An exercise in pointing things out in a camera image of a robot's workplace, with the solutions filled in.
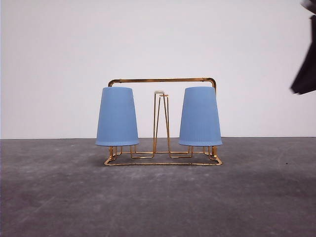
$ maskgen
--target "black object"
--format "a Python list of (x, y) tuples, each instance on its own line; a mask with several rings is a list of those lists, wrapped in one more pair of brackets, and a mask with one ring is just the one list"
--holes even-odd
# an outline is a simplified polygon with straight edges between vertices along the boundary
[(316, 90), (316, 15), (311, 17), (311, 21), (312, 44), (291, 86), (294, 93), (305, 94)]
[(304, 0), (301, 5), (305, 7), (308, 11), (316, 14), (316, 0)]

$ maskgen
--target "gold wire rack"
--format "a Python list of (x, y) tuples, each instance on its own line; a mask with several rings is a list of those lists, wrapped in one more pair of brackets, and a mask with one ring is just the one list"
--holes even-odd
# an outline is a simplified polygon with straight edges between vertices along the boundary
[[(108, 87), (113, 86), (115, 83), (142, 83), (142, 82), (210, 82), (216, 92), (216, 82), (212, 78), (176, 78), (176, 79), (115, 79), (109, 82)], [(158, 140), (158, 122), (161, 101), (163, 101), (164, 116), (166, 121), (166, 133), (167, 133), (167, 144), (168, 151), (157, 151), (157, 140)], [(202, 152), (194, 151), (193, 146), (188, 146), (186, 151), (172, 151), (170, 144), (170, 127), (169, 127), (169, 95), (165, 94), (164, 91), (155, 91), (154, 94), (154, 124), (153, 124), (153, 143), (151, 151), (137, 151), (137, 146), (129, 146), (129, 151), (124, 152), (123, 146), (109, 147), (110, 155), (104, 162), (104, 165), (222, 165), (222, 161), (217, 156), (217, 146), (203, 147)], [(130, 154), (132, 159), (143, 159), (143, 158), (154, 158), (155, 154), (168, 154), (172, 159), (172, 162), (148, 162), (148, 163), (113, 163), (118, 156), (122, 154)], [(215, 163), (209, 162), (174, 162), (175, 158), (194, 158), (194, 154), (206, 155), (209, 160), (215, 161)]]

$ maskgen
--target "white backdrop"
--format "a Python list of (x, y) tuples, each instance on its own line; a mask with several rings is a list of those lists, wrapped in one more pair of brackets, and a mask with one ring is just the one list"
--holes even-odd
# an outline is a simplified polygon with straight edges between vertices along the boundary
[[(187, 77), (216, 79), (222, 136), (316, 136), (316, 92), (289, 90), (311, 40), (299, 3), (3, 0), (1, 137), (93, 138), (108, 81)], [(152, 135), (156, 89), (179, 135), (188, 84), (124, 86), (140, 137)]]

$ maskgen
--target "gray concrete floor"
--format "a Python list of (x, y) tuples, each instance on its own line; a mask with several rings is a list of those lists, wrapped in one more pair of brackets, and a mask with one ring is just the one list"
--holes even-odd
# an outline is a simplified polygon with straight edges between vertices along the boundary
[(2, 140), (2, 236), (316, 236), (316, 138), (223, 142), (222, 166), (108, 167), (94, 139)]

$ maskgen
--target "upside-down cup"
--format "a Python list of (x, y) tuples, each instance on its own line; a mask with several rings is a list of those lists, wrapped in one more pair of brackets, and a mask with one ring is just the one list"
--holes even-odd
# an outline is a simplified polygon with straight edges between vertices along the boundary
[(180, 145), (222, 145), (215, 89), (213, 87), (186, 88), (183, 101)]
[(127, 87), (105, 87), (102, 91), (98, 146), (130, 146), (139, 143), (133, 91)]

